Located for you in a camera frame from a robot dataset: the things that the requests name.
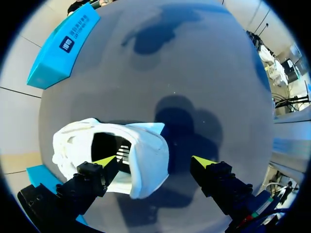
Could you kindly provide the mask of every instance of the white cloth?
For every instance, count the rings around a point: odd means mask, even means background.
[[[266,69],[268,69],[269,77],[274,81],[275,85],[281,85],[282,83],[288,85],[284,67],[278,60],[275,60],[274,64]]]
[[[270,64],[274,63],[274,60],[275,60],[274,57],[271,55],[269,50],[264,45],[261,45],[260,51],[258,52],[258,54],[263,62],[267,62]]]
[[[131,174],[119,171],[107,191],[129,194],[133,199],[145,198],[168,177],[169,149],[159,134],[163,127],[163,123],[103,124],[93,118],[77,121],[54,134],[52,161],[69,180],[77,173],[77,166],[84,161],[92,162],[94,133],[120,136],[131,143],[128,155]]]

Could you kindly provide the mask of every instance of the cable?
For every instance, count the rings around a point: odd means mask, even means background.
[[[247,29],[248,29],[248,27],[251,25],[251,23],[253,22],[253,20],[254,20],[256,14],[257,14],[257,12],[258,12],[258,10],[259,10],[259,7],[260,7],[261,3],[262,3],[262,0],[260,0],[259,5],[257,6],[257,8],[256,8],[256,10],[255,10],[255,12],[254,12],[253,17],[251,18],[251,21],[249,21],[249,23],[248,23],[248,25],[247,25],[247,27],[246,27]]]
[[[268,216],[273,215],[273,214],[278,214],[278,213],[286,213],[288,212],[288,209],[275,209],[272,211],[269,211],[267,213],[262,212],[260,215],[258,215],[256,218],[253,218],[252,220],[249,220],[248,222],[246,222],[242,228],[243,230],[246,230],[245,226],[250,226],[252,223],[256,223],[258,221],[261,221],[263,219],[266,219]]]
[[[266,19],[266,17],[267,17],[267,15],[269,14],[270,10],[271,10],[271,9],[269,8],[269,10],[268,10],[266,16],[263,18],[263,20],[261,21],[260,25],[259,25],[259,26],[257,27],[257,29],[255,30],[254,34],[256,34],[258,28],[261,26],[261,24],[263,23],[263,21]]]
[[[280,94],[278,94],[278,93],[273,93],[273,92],[272,92],[271,94],[280,96],[280,97],[282,97],[284,100],[286,99],[284,96],[282,96],[282,95],[280,95]]]

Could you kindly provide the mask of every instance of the black cable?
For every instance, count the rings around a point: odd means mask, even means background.
[[[266,16],[263,18],[263,20],[261,21],[260,25],[259,25],[259,26],[257,27],[257,29],[255,30],[254,34],[256,34],[258,28],[262,25],[263,21],[266,19],[266,17],[267,17],[267,15],[269,14],[270,10],[271,10],[271,9],[269,8],[269,10],[268,10]]]
[[[248,23],[248,25],[247,25],[247,27],[246,27],[247,29],[248,29],[248,27],[251,25],[251,23],[253,22],[253,20],[254,20],[256,14],[257,14],[257,12],[258,12],[258,10],[259,10],[259,8],[260,8],[261,3],[262,3],[262,0],[260,0],[260,3],[259,3],[259,5],[257,6],[257,8],[256,8],[256,10],[255,10],[255,12],[254,12],[254,14],[253,14],[253,17],[252,17],[251,20],[249,21],[249,23]]]
[[[260,36],[261,34],[262,34],[262,32],[267,28],[269,26],[269,24],[268,23],[266,23],[266,26],[264,26],[264,28],[262,29],[262,31],[259,33],[259,35],[258,36]]]
[[[263,219],[266,219],[268,216],[270,215],[273,215],[273,214],[278,214],[278,213],[286,213],[288,212],[288,209],[275,209],[275,210],[272,210],[272,211],[269,211],[267,213],[265,212],[262,212],[260,215],[258,215],[256,218],[253,218],[252,220],[249,220],[248,222],[246,222],[244,225],[243,225],[243,230],[247,230],[245,228],[245,226],[249,226],[251,225],[252,223],[256,223],[258,221],[261,221]]]
[[[273,92],[272,92],[271,94],[280,96],[280,97],[282,97],[284,100],[286,99],[284,96],[282,96],[282,95],[280,95],[280,94],[278,94],[278,93],[273,93]]]

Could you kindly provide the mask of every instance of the blue box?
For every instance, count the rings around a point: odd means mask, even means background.
[[[99,19],[87,3],[58,25],[41,48],[26,84],[47,89],[68,78],[80,49]]]

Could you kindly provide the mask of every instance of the table surface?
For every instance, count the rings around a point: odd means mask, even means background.
[[[39,117],[43,163],[53,134],[94,117],[105,123],[164,122],[172,174],[150,197],[107,193],[84,215],[108,233],[223,232],[230,218],[205,198],[190,157],[226,161],[259,190],[272,151],[272,102],[260,58],[234,17],[212,0],[124,0],[101,20],[71,77],[44,91]]]

